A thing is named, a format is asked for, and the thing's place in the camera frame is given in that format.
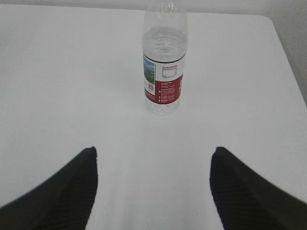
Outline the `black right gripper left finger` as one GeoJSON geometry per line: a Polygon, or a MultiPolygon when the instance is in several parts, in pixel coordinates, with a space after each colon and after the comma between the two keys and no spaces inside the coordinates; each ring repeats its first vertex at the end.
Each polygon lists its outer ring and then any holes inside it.
{"type": "Polygon", "coordinates": [[[85,148],[42,184],[1,207],[0,228],[84,230],[97,187],[96,148],[85,148]]]}

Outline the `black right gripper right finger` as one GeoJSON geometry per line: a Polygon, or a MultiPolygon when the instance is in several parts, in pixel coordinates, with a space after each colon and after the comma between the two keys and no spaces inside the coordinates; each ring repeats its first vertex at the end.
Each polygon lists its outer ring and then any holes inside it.
{"type": "Polygon", "coordinates": [[[305,230],[307,204],[275,186],[224,147],[211,159],[210,189],[225,230],[305,230]]]}

